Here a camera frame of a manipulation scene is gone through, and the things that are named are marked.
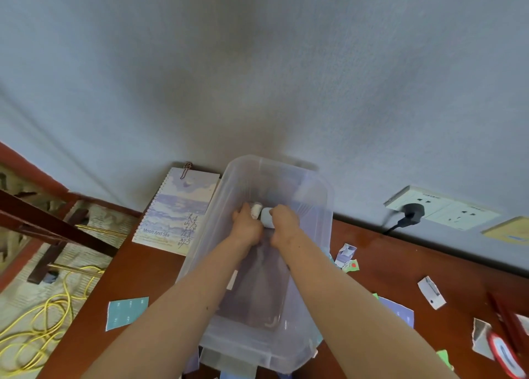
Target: person's arm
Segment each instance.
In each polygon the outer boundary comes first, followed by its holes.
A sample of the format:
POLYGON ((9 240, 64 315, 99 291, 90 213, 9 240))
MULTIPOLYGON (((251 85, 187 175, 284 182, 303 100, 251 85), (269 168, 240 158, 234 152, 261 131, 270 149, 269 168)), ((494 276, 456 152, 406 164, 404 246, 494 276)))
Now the person's arm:
POLYGON ((290 208, 271 214, 271 243, 347 377, 457 378, 415 330, 321 252, 290 208))
POLYGON ((259 242, 262 230, 248 204, 234 212, 228 238, 120 334, 83 379, 178 377, 197 349, 233 271, 259 242))

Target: white wall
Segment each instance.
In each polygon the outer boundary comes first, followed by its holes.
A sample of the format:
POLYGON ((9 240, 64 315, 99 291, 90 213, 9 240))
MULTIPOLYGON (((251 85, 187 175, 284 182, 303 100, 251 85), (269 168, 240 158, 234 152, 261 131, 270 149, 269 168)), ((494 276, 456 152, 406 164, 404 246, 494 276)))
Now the white wall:
MULTIPOLYGON (((368 223, 408 184, 496 223, 529 214, 528 28, 527 0, 0 0, 0 141, 136 209, 172 162, 252 153, 368 223)), ((479 229, 405 231, 529 269, 479 229)))

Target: left hand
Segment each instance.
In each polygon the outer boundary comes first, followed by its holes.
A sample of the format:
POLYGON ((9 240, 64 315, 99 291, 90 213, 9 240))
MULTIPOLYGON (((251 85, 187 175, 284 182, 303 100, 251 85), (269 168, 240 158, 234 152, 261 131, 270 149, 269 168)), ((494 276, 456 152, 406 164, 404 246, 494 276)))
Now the left hand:
POLYGON ((233 227, 230 237, 243 247, 252 247, 261 239, 263 225, 260 220, 252 218, 250 206, 242 204, 241 211, 235 210, 232 215, 233 227))

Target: brown wooden table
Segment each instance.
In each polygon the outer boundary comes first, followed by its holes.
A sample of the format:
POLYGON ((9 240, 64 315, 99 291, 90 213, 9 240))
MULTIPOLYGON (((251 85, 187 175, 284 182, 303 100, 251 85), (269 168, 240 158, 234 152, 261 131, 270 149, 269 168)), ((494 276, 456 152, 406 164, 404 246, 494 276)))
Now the brown wooden table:
MULTIPOLYGON (((506 378, 499 364, 472 351, 473 318, 489 322, 505 336, 488 305, 486 291, 498 291, 515 312, 529 315, 529 279, 508 274, 415 244, 383 236, 340 221, 333 221, 331 254, 347 242, 358 247, 354 257, 360 270, 349 275, 366 289, 415 311, 415 329, 435 350, 448 350, 460 378, 506 378), (417 282, 429 275, 447 304, 437 311, 426 301, 417 282)), ((132 242, 123 243, 106 273, 51 354, 39 378, 77 378, 125 329, 105 332, 109 301, 149 296, 156 300, 174 284, 184 257, 132 242)), ((294 378, 344 378, 324 343, 316 358, 294 373, 294 378)), ((527 369, 528 358, 522 359, 527 369)), ((210 378, 218 371, 201 366, 187 378, 210 378)), ((275 378, 258 369, 257 378, 275 378)))

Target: spiral notebook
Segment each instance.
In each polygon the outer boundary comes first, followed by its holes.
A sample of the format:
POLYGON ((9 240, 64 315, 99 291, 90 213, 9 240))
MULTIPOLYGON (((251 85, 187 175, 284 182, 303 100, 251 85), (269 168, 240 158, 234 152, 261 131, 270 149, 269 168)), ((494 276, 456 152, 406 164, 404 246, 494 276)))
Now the spiral notebook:
POLYGON ((132 242, 187 255, 220 175, 197 170, 184 172, 176 167, 169 170, 132 242))

